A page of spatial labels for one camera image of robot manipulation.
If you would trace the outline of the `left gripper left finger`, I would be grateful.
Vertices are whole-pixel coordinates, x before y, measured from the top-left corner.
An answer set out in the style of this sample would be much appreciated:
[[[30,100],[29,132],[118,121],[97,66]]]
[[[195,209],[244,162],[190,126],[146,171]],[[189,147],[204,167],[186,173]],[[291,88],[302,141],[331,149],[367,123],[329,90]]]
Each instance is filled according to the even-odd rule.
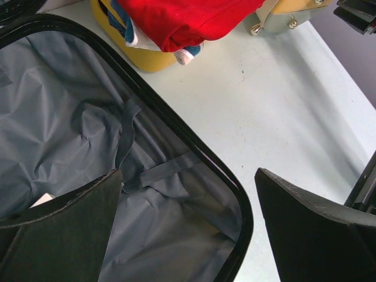
[[[112,170],[1,218],[1,281],[97,281],[121,194]]]

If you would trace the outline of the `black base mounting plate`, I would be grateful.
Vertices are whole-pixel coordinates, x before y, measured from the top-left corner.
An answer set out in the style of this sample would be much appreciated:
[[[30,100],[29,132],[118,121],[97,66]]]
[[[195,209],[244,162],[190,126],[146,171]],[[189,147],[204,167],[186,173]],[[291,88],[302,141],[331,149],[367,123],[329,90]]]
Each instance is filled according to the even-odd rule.
[[[375,153],[357,180],[344,206],[375,215]]]

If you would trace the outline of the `yellow plastic basket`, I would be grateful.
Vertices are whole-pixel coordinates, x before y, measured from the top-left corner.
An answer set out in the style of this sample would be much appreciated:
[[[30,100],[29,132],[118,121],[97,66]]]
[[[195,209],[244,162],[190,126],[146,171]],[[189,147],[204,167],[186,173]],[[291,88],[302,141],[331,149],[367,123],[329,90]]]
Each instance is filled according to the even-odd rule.
[[[137,68],[145,72],[155,73],[177,62],[176,58],[171,53],[127,47],[119,31],[112,27],[108,21],[108,11],[110,11],[118,21],[120,20],[118,14],[110,6],[110,1],[89,1],[89,3],[97,23]]]

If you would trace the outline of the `small white barcode box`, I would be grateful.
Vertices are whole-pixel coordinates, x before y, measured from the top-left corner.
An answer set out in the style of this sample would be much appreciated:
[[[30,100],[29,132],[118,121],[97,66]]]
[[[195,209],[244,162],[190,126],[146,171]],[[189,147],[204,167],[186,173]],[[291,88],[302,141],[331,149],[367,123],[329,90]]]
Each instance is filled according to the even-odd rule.
[[[44,193],[34,204],[30,206],[30,209],[36,206],[39,206],[41,204],[44,204],[46,202],[49,202],[55,198],[54,195],[50,193]]]

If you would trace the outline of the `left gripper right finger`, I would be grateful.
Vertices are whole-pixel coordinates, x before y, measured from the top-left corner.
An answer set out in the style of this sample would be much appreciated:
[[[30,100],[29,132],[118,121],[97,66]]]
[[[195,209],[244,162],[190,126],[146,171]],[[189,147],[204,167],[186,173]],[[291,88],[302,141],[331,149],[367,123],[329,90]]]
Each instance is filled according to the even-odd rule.
[[[281,281],[375,281],[375,215],[264,168],[254,179]]]

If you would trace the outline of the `red item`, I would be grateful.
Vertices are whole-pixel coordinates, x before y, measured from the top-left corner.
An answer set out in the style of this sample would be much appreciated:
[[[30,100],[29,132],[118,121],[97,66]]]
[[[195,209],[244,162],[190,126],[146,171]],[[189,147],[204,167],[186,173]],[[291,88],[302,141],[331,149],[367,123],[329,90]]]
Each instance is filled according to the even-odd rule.
[[[124,0],[118,3],[161,51],[174,52],[221,39],[264,2]]]

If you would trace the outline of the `space print kids suitcase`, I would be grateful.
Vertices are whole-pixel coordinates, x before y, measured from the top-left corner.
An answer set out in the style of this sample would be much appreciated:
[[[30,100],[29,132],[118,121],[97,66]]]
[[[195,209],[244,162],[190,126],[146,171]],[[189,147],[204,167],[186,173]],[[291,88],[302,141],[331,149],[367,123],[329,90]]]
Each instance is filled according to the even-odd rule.
[[[253,231],[234,174],[104,40],[35,14],[1,28],[1,218],[121,172],[97,281],[233,281]]]

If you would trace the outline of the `round pastel drawer box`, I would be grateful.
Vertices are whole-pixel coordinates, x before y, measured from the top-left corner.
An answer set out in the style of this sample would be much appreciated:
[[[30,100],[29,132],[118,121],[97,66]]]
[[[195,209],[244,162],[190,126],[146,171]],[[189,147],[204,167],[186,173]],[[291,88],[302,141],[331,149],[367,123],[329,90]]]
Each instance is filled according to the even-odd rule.
[[[261,30],[280,33],[296,29],[331,3],[331,0],[266,0],[256,10],[259,23],[251,27],[250,34],[256,36]]]

